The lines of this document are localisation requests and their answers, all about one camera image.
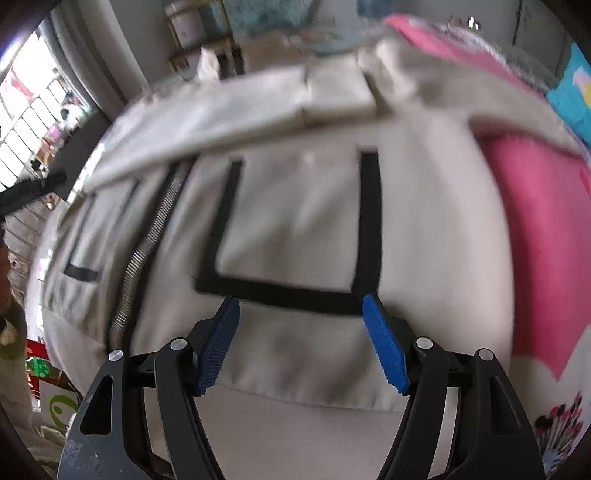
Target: wall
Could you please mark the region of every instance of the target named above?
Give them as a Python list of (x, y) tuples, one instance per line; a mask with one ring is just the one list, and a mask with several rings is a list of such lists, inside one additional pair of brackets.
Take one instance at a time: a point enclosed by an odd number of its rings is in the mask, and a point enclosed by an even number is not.
[(564, 50), (566, 30), (540, 0), (523, 0), (515, 46), (555, 73)]
[(146, 81), (153, 84), (172, 74), (166, 63), (175, 51), (164, 23), (160, 0), (109, 0), (129, 48)]
[[(319, 0), (317, 24), (335, 19), (337, 27), (359, 25), (356, 0)], [(416, 15), (437, 22), (447, 22), (451, 16), (475, 17), (486, 35), (495, 41), (511, 43), (517, 25), (519, 0), (392, 0), (392, 10)]]
[(107, 0), (78, 0), (80, 12), (115, 82), (127, 100), (148, 85)]

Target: white wall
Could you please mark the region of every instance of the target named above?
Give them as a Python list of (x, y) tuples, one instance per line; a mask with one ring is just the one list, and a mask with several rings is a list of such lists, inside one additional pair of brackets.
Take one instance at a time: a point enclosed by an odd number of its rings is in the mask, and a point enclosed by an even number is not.
[(127, 39), (147, 82), (153, 84), (172, 74), (166, 63), (175, 52), (174, 40), (164, 23), (161, 0), (110, 1), (119, 26)]
[(78, 6), (100, 56), (127, 100), (148, 82), (129, 48), (108, 0), (78, 0)]

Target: black strap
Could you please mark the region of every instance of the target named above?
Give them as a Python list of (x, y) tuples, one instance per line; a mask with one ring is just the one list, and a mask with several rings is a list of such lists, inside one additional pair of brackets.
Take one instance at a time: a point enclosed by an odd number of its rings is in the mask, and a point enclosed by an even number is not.
[(241, 300), (274, 307), (360, 315), (362, 297), (377, 291), (382, 262), (382, 194), (378, 154), (361, 153), (360, 157), (359, 245), (352, 291), (312, 290), (219, 275), (215, 268), (216, 257), (232, 214), (242, 174), (242, 160), (234, 161), (230, 166), (196, 278), (196, 290), (220, 296), (233, 295)]

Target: metal zipper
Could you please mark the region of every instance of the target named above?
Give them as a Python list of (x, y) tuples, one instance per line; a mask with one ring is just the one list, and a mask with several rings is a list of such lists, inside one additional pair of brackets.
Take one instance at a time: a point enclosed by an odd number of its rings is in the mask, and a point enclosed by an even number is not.
[(140, 278), (146, 267), (146, 262), (163, 235), (168, 218), (173, 211), (174, 204), (183, 189), (184, 181), (189, 175), (192, 166), (193, 162), (184, 161), (176, 167), (176, 171), (170, 177), (166, 191), (146, 235), (141, 239), (138, 248), (131, 255), (125, 269), (115, 315), (109, 326), (109, 347), (111, 350), (124, 348), (125, 331), (131, 320)]

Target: white cloth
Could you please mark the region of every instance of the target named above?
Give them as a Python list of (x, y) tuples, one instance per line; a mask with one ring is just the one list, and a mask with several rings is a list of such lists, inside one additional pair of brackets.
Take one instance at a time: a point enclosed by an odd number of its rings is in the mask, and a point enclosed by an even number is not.
[[(509, 236), (473, 128), (520, 129), (575, 151), (558, 125), (539, 98), (396, 40), (357, 57), (187, 85), (158, 102), (143, 100), (105, 138), (103, 158), (85, 185), (97, 198), (82, 235), (88, 199), (74, 203), (57, 233), (43, 294), (50, 357), (82, 391), (88, 388), (105, 357), (109, 316), (147, 205), (167, 164), (197, 151), (201, 156), (152, 265), (132, 354), (186, 335), (219, 307), (221, 297), (195, 292), (194, 276), (230, 160), (237, 157), (244, 167), (218, 271), (346, 291), (357, 254), (358, 150), (371, 148), (378, 151), (382, 181), (380, 298), (417, 334), (463, 353), (490, 348), (507, 369), (513, 327)], [(139, 186), (127, 200), (134, 177)], [(112, 216), (105, 219), (105, 212)], [(98, 283), (63, 274), (74, 244), (77, 266), (99, 269)], [(73, 342), (80, 347), (72, 348)], [(247, 301), (219, 384), (230, 388), (200, 400), (202, 419), (222, 468), (242, 479), (375, 476), (405, 406), (387, 384), (361, 318)], [(158, 415), (151, 405), (153, 425)], [(245, 422), (244, 432), (232, 430), (235, 440), (227, 443), (222, 438), (234, 426), (222, 406)], [(305, 427), (326, 406), (348, 410), (326, 411), (332, 427), (313, 430), (316, 448), (290, 449), (286, 440), (305, 442)], [(453, 431), (449, 411), (442, 439)], [(282, 418), (285, 430), (266, 415)], [(350, 421), (351, 428), (339, 430)], [(375, 436), (359, 437), (357, 421), (367, 422)], [(337, 435), (343, 443), (328, 447)], [(157, 428), (151, 437), (162, 445)], [(373, 452), (367, 463), (349, 453), (356, 442), (367, 448), (360, 455)], [(263, 456), (268, 443), (274, 460)], [(299, 468), (285, 468), (288, 455)], [(246, 456), (251, 461), (241, 468)], [(446, 458), (443, 449), (434, 465)]]

